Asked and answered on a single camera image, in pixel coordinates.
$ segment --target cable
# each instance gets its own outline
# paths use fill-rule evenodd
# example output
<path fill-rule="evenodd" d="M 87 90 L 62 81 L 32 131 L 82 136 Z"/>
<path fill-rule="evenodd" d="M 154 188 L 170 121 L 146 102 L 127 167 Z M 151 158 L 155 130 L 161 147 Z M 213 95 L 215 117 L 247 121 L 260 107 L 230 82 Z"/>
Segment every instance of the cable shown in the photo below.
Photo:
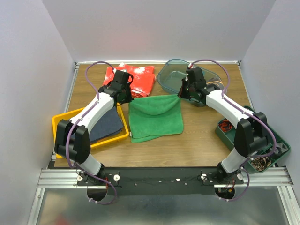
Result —
<path fill-rule="evenodd" d="M 235 186 L 235 180 L 232 179 L 232 182 L 233 182 L 233 186 L 232 186 L 232 188 L 230 189 L 231 191 L 234 189 L 234 186 Z"/>
<path fill-rule="evenodd" d="M 251 158 L 256 158 L 256 157 L 266 157 L 266 156 L 272 155 L 272 154 L 275 152 L 275 150 L 276 150 L 276 138 L 275 138 L 275 136 L 273 135 L 272 131 L 269 129 L 269 127 L 268 127 L 266 124 L 264 124 L 264 122 L 262 122 L 260 119 L 258 119 L 257 117 L 255 117 L 255 116 L 252 115 L 252 114 L 249 114 L 248 112 L 245 112 L 243 109 L 239 108 L 236 104 L 232 103 L 231 101 L 229 101 L 229 100 L 224 96 L 224 92 L 228 89 L 229 84 L 230 84 L 230 77 L 229 77 L 229 74 L 228 74 L 227 70 L 226 70 L 220 63 L 218 63 L 217 61 L 214 61 L 214 60 L 196 60 L 196 61 L 192 62 L 188 67 L 191 68 L 191 67 L 193 66 L 194 63 L 201 62 L 201 61 L 210 61 L 210 62 L 214 62 L 214 63 L 216 63 L 217 65 L 219 65 L 219 66 L 224 70 L 224 72 L 226 73 L 226 76 L 227 76 L 227 85 L 226 85 L 226 87 L 222 90 L 222 98 L 223 98 L 227 103 L 229 103 L 231 106 L 233 106 L 234 108 L 236 108 L 237 110 L 239 110 L 241 113 L 243 113 L 243 114 L 247 115 L 248 117 L 251 117 L 252 119 L 254 119 L 254 120 L 256 120 L 257 122 L 259 122 L 259 123 L 260 123 L 260 124 L 261 124 L 268 132 L 269 132 L 269 134 L 271 135 L 271 138 L 272 138 L 272 140 L 273 140 L 272 150 L 271 150 L 269 153 L 267 153 L 267 154 L 264 154 L 264 155 L 255 155 L 255 156 L 251 156 Z"/>
<path fill-rule="evenodd" d="M 226 191 L 228 190 L 228 188 L 226 188 L 226 187 L 224 187 L 223 189 L 224 189 L 224 190 L 223 190 L 223 191 L 220 191 L 219 193 L 224 193 L 224 192 L 226 192 Z"/>
<path fill-rule="evenodd" d="M 98 90 L 96 89 L 96 87 L 91 83 L 91 81 L 89 80 L 89 78 L 88 78 L 88 70 L 92 67 L 92 66 L 94 66 L 94 65 L 96 65 L 96 64 L 98 64 L 98 63 L 104 63 L 104 64 L 107 64 L 107 65 L 109 65 L 111 68 L 112 68 L 112 70 L 114 71 L 115 70 L 115 68 L 111 65 L 111 64 L 109 64 L 108 62 L 105 62 L 105 61 L 97 61 L 97 62 L 94 62 L 93 64 L 90 64 L 87 68 L 86 68 L 86 70 L 85 70 L 85 78 L 86 78 L 86 80 L 87 80 L 87 82 L 92 86 L 92 88 L 95 90 L 95 92 L 96 92 L 96 94 L 97 94 L 97 101 L 82 115 L 82 117 L 81 117 L 81 119 L 78 119 L 73 125 L 72 125 L 72 127 L 71 127 L 71 129 L 70 129 L 70 131 L 69 131 L 69 133 L 68 133 L 68 135 L 67 135 L 67 141 L 66 141 L 66 158 L 67 158 L 67 163 L 69 164 L 69 166 L 70 166 L 70 168 L 71 169 L 73 169 L 73 168 L 75 168 L 75 167 L 77 167 L 77 168 L 79 168 L 80 170 L 82 170 L 83 172 L 85 172 L 87 175 L 89 175 L 89 176 L 91 176 L 91 177 L 93 177 L 93 178 L 95 178 L 95 179 L 97 179 L 97 180 L 99 180 L 99 181 L 101 181 L 101 182 L 104 182 L 104 183 L 106 183 L 106 184 L 108 184 L 108 185 L 110 185 L 112 188 L 113 188 L 113 190 L 114 190 L 114 198 L 111 200 L 111 201 L 109 201 L 109 202 L 98 202 L 98 201 L 95 201 L 95 200 L 93 200 L 93 199 L 90 199 L 90 201 L 92 201 L 92 202 L 95 202 L 96 204 L 101 204 L 101 205 L 107 205 L 107 204 L 111 204 L 115 199 L 116 199 L 116 197 L 117 197 L 117 190 L 116 190 L 116 188 L 110 183 L 110 182 L 108 182 L 107 180 L 104 180 L 104 179 L 102 179 L 102 178 L 99 178 L 99 177 L 97 177 L 97 176 L 95 176 L 95 175 L 93 175 L 93 174 L 91 174 L 91 173 L 89 173 L 89 172 L 87 172 L 87 171 L 85 171 L 84 169 L 82 169 L 77 163 L 74 163 L 73 165 L 72 165 L 72 163 L 71 163 L 71 160 L 70 160 L 70 155 L 69 155 L 69 144 L 70 144 L 70 138 L 71 138 L 71 135 L 72 135 L 72 132 L 73 132 L 73 130 L 75 129 L 75 127 L 77 126 L 77 124 L 80 122 L 80 120 L 82 120 L 97 104 L 98 104 L 98 102 L 99 102 L 99 98 L 100 98 L 100 95 L 99 95 L 99 92 L 98 92 Z"/>
<path fill-rule="evenodd" d="M 136 92 L 143 93 L 143 94 L 145 94 L 146 96 L 148 96 L 145 92 L 142 92 L 142 91 L 140 91 L 140 90 L 136 90 L 136 89 L 133 89 L 133 88 L 132 88 L 131 90 L 134 91 L 134 92 L 136 91 Z"/>
<path fill-rule="evenodd" d="M 131 81 L 130 81 L 128 84 L 131 85 L 132 82 L 133 82 L 133 75 L 132 75 L 132 74 L 129 74 L 129 76 L 131 77 Z"/>
<path fill-rule="evenodd" d="M 225 119 L 225 120 L 222 120 L 220 123 L 219 123 L 219 127 L 221 128 L 221 130 L 226 133 L 228 131 L 230 131 L 232 128 L 233 128 L 233 125 L 231 122 L 229 122 L 229 120 Z"/>
<path fill-rule="evenodd" d="M 209 81 L 209 82 L 206 82 L 206 84 L 211 84 L 211 83 L 217 85 L 218 87 L 219 87 L 219 84 L 217 84 L 217 83 L 220 83 L 221 85 L 223 85 L 223 83 L 221 81 Z"/>

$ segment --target green tray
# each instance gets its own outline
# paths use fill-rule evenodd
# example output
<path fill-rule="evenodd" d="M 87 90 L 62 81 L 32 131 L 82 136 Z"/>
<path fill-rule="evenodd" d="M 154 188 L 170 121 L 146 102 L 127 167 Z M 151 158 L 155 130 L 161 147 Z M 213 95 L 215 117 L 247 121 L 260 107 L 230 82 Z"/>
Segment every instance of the green tray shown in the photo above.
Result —
<path fill-rule="evenodd" d="M 244 106 L 245 108 L 251 110 L 254 112 L 254 110 L 249 107 L 249 106 Z M 226 147 L 231 151 L 233 148 L 234 148 L 234 137 L 235 137 L 235 128 L 233 127 L 231 130 L 227 131 L 226 133 L 224 133 L 222 131 L 222 129 L 219 127 L 219 123 L 217 124 L 217 127 L 215 129 L 215 132 L 216 134 L 221 138 L 221 140 L 223 141 L 223 143 L 226 145 Z M 276 157 L 276 156 L 270 156 L 269 158 L 271 159 L 271 164 L 266 167 L 264 170 L 262 171 L 258 171 L 256 170 L 252 164 L 250 162 L 248 162 L 246 165 L 245 165 L 245 169 L 248 170 L 248 172 L 250 174 L 253 174 L 253 173 L 262 173 L 264 172 L 265 170 L 267 170 L 269 167 L 271 167 L 274 163 L 278 162 L 279 160 L 281 160 L 283 157 L 285 157 L 290 151 L 291 151 L 291 147 L 290 145 L 281 137 L 279 136 L 270 126 L 269 126 L 270 130 L 273 132 L 275 138 L 276 138 L 276 142 L 277 143 L 283 143 L 286 147 L 287 147 L 287 151 L 285 153 L 283 153 L 280 157 Z M 272 148 L 273 146 L 273 142 L 271 142 L 268 146 L 266 146 L 264 149 L 260 150 L 257 154 L 258 155 L 262 155 L 262 154 L 265 154 L 267 152 L 270 151 L 270 149 Z"/>

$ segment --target orange wire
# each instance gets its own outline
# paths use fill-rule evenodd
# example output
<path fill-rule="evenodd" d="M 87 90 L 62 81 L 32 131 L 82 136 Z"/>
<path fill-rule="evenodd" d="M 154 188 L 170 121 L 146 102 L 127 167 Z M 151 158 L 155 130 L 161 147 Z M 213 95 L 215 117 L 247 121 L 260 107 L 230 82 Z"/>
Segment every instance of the orange wire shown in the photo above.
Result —
<path fill-rule="evenodd" d="M 235 180 L 234 180 L 234 178 L 232 179 L 232 182 L 233 182 L 233 186 L 232 186 L 232 188 L 231 188 L 231 191 L 233 191 L 233 188 L 234 188 L 234 186 L 235 186 Z"/>
<path fill-rule="evenodd" d="M 221 130 L 225 133 L 233 128 L 233 125 L 229 120 L 223 120 L 222 122 L 219 123 L 219 127 Z"/>
<path fill-rule="evenodd" d="M 209 82 L 206 82 L 206 84 L 210 84 L 210 83 L 220 83 L 221 85 L 223 85 L 223 83 L 221 81 L 209 81 Z"/>

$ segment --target dark blue cloth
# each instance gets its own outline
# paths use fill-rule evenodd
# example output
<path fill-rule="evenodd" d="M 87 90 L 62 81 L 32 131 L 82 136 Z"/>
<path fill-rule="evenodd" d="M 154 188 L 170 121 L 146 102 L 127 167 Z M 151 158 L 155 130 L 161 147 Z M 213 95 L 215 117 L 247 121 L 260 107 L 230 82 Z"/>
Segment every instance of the dark blue cloth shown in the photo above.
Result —
<path fill-rule="evenodd" d="M 90 142 L 94 143 L 99 139 L 117 135 L 123 128 L 122 121 L 118 115 L 117 107 L 107 111 L 90 131 Z"/>

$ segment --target metal floor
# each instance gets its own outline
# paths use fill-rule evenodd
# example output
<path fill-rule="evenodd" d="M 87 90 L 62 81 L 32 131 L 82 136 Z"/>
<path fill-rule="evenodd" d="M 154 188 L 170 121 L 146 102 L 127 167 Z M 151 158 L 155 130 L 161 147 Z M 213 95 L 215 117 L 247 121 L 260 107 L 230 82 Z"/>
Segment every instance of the metal floor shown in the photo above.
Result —
<path fill-rule="evenodd" d="M 244 187 L 237 187 L 237 194 Z M 235 202 L 213 195 L 120 196 L 111 205 L 90 203 L 84 188 L 45 191 L 39 225 L 285 225 L 277 187 L 250 187 Z"/>

